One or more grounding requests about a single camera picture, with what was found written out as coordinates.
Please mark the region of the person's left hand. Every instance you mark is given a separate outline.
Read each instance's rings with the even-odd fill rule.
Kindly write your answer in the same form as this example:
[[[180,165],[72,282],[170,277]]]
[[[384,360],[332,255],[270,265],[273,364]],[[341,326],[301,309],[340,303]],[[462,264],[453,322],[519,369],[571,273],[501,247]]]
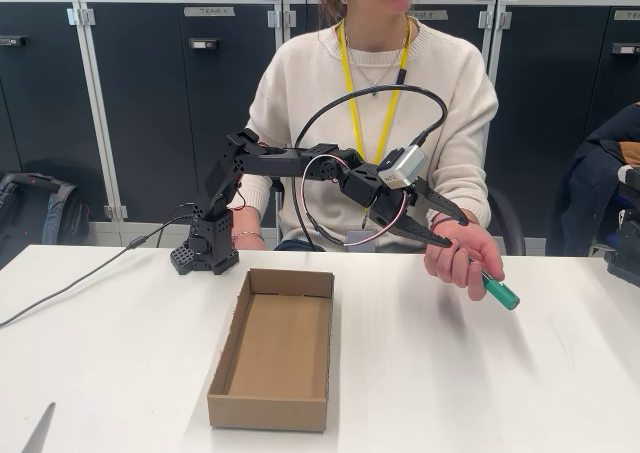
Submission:
[[[424,264],[430,275],[466,289],[473,301],[486,295],[483,270],[497,280],[505,279],[498,244],[484,227],[472,222],[461,225],[449,219],[438,222],[433,232],[449,239],[452,245],[427,246]]]

